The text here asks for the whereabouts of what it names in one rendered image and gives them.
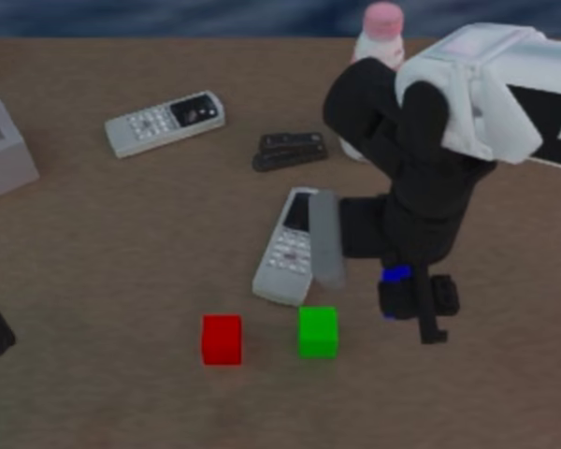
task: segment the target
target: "wooden table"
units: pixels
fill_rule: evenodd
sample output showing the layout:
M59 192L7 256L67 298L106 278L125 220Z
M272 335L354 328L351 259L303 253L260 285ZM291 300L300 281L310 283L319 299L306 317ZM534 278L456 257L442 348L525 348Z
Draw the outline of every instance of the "wooden table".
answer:
M0 198L0 449L561 449L561 170L502 166L453 254L446 345L380 317L378 262L338 307L334 361L303 361L295 310L251 280L289 189L388 187L321 107L349 39L0 40L0 98L42 175ZM409 54L427 42L410 42ZM202 89L228 125L117 160L106 119ZM321 130L328 161L252 171L259 136ZM204 369L200 316L240 313L245 364Z

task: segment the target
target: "gray box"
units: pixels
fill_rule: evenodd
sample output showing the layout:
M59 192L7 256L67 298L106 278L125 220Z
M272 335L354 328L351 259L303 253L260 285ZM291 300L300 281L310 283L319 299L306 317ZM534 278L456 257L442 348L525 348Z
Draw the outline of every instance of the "gray box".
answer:
M0 195L38 178L27 145L0 100Z

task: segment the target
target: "bottle cap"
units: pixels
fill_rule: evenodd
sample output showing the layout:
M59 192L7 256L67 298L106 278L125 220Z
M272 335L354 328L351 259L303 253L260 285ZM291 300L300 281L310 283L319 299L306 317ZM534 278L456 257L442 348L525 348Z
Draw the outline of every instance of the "bottle cap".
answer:
M366 9L364 33L372 39L390 39L403 31L403 10L394 3L377 2Z

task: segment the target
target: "bottle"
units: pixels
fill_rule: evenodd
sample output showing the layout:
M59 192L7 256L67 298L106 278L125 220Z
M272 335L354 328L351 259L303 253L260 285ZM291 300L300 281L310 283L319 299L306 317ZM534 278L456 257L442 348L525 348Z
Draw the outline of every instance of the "bottle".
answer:
M403 10L394 3L377 2L367 7L364 29L355 44L352 64L360 59L373 57L393 70L398 70L405 59L401 37L403 21ZM352 159L367 162L358 150L343 139L340 140L340 145Z

